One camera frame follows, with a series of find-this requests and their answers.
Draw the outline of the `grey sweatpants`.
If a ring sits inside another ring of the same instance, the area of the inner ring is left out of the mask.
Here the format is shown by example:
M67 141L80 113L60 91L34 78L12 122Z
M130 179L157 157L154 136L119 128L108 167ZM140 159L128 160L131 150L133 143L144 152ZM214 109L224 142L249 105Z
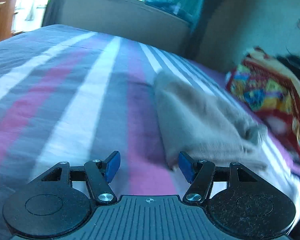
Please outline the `grey sweatpants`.
M224 99L192 87L179 77L161 71L154 79L158 123L170 168L180 152L217 166L239 162L265 171L262 144L267 127Z

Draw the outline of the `striped purple bed sheet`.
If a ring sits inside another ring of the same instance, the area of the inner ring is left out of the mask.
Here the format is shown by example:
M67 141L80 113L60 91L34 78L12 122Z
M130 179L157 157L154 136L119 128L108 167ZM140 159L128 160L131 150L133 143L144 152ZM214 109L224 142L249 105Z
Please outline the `striped purple bed sheet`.
M167 165L158 123L161 71L262 124L220 74L153 46L66 25L0 42L0 239L300 239L300 169L269 130L265 171L229 163L205 203L183 202L190 184ZM70 167L114 151L117 202L96 203Z

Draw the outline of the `white pillow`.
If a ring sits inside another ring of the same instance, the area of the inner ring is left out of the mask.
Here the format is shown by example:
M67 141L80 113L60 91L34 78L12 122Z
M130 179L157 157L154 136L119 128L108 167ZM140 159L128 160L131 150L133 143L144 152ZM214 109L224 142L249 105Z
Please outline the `white pillow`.
M275 135L285 135L288 132L289 126L280 118L268 116L264 119L264 123L270 128Z

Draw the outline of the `colourful folded blanket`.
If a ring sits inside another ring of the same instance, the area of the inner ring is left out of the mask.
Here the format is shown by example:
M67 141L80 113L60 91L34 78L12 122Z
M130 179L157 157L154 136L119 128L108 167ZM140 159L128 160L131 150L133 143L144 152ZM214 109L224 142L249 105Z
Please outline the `colourful folded blanket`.
M283 120L288 132L276 137L300 161L300 80L291 70L260 47L251 48L230 72L226 88L263 121Z

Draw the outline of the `black garment on pile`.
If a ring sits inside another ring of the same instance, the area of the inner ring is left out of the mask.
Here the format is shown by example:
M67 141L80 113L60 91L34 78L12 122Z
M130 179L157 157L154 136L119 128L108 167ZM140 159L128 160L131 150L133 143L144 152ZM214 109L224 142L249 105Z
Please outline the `black garment on pile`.
M300 80L300 57L296 55L277 56L276 59L285 65Z

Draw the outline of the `dark teal left curtain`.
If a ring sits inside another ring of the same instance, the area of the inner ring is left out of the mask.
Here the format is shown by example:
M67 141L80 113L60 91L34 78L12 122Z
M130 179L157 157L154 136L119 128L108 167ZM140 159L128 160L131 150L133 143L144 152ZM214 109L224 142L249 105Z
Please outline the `dark teal left curtain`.
M63 3L64 0L48 0L42 20L42 27L58 24Z

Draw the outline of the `dark teal curtain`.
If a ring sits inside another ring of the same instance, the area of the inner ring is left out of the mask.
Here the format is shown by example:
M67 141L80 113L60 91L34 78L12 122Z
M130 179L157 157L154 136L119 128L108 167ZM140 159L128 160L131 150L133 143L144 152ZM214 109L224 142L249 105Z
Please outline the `dark teal curtain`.
M194 16L190 36L184 50L184 55L188 59L194 60L198 56L200 44L206 33L207 25L223 1L224 0L200 0L199 10Z
M63 3L64 0L48 0L42 20L42 27L58 24Z

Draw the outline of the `dark teal right curtain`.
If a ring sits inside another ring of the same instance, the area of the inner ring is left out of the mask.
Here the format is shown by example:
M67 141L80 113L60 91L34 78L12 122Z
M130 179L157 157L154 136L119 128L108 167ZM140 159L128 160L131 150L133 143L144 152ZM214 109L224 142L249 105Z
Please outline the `dark teal right curtain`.
M223 1L224 0L200 0L199 10L194 16L190 36L184 50L184 55L188 59L194 60L198 56L200 44L206 33L207 25Z

